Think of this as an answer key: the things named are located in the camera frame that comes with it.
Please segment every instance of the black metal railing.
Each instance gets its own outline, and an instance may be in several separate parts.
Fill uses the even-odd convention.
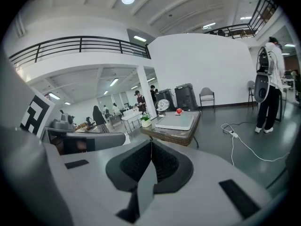
[[[274,0],[259,0],[249,23],[217,28],[205,33],[230,37],[232,39],[255,37],[269,21],[277,8],[278,5]]]
[[[81,53],[81,52],[112,52],[151,58],[147,46],[131,42],[98,37],[98,36],[72,36],[48,40],[13,54],[9,57],[15,68],[30,65],[53,56]]]

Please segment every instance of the white fan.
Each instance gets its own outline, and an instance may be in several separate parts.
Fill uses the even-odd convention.
[[[169,103],[168,100],[162,99],[162,100],[159,100],[159,101],[156,103],[156,105],[157,105],[156,110],[161,112],[161,111],[166,111],[166,110],[169,108],[170,103]]]

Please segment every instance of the white shirt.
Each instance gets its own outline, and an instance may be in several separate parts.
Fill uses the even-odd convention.
[[[281,78],[285,73],[285,66],[282,51],[274,43],[266,43],[265,48],[271,56],[271,59],[274,61],[274,70],[272,74],[269,75],[270,85],[283,92]]]
[[[114,105],[113,105],[112,110],[113,110],[113,112],[114,112],[115,114],[121,113],[120,110],[119,110],[119,108],[118,108],[117,106],[114,106]]]

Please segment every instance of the floor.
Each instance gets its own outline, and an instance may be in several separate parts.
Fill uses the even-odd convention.
[[[212,108],[206,108],[202,112],[199,126],[195,132],[196,140],[199,143],[199,150],[222,157],[229,163],[231,161],[232,136],[222,132],[221,125],[224,123],[239,124],[233,125],[233,129],[242,141],[252,148],[255,153],[267,160],[282,157],[290,151],[299,126],[301,124],[301,109],[296,104],[287,101],[282,122],[275,122],[274,131],[265,134],[263,130],[257,134],[254,132],[256,126],[258,108],[255,106],[219,107],[215,112]],[[113,129],[111,132],[123,132],[126,130],[123,124]],[[147,135],[136,129],[129,134],[131,142],[149,139]],[[197,150],[197,144],[193,140],[188,146]],[[267,187],[285,168],[285,159],[275,162],[262,161],[258,159],[249,149],[247,149],[239,139],[234,139],[233,161],[235,167],[253,178],[263,187]]]

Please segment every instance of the chair backrest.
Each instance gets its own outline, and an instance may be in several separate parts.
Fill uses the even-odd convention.
[[[205,88],[202,88],[201,90],[201,93],[199,94],[200,96],[209,96],[209,95],[213,95],[213,91],[208,88],[208,87],[205,87]]]
[[[254,89],[255,88],[255,82],[254,81],[248,81],[248,88]]]

